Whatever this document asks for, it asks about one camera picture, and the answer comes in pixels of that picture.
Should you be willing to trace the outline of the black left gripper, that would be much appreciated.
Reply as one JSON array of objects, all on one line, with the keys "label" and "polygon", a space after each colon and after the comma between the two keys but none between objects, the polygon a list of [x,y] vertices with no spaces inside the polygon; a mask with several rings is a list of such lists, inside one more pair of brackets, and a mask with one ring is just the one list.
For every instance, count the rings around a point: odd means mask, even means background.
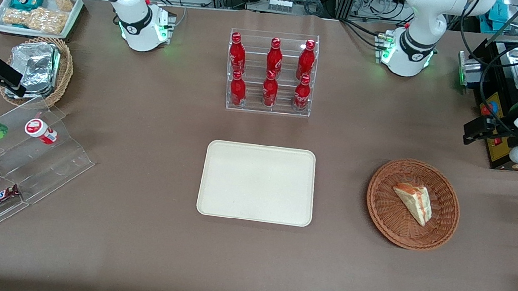
[{"label": "black left gripper", "polygon": [[478,122],[467,122],[463,127],[462,140],[469,145],[489,138],[488,146],[513,149],[516,146],[517,128],[513,123],[502,124],[494,115],[481,115]]}]

